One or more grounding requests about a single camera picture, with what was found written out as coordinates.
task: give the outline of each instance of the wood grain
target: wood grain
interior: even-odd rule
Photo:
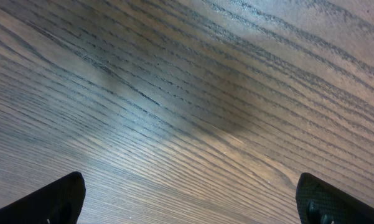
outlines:
[[[73,170],[80,223],[374,207],[374,1],[0,0],[0,207]]]

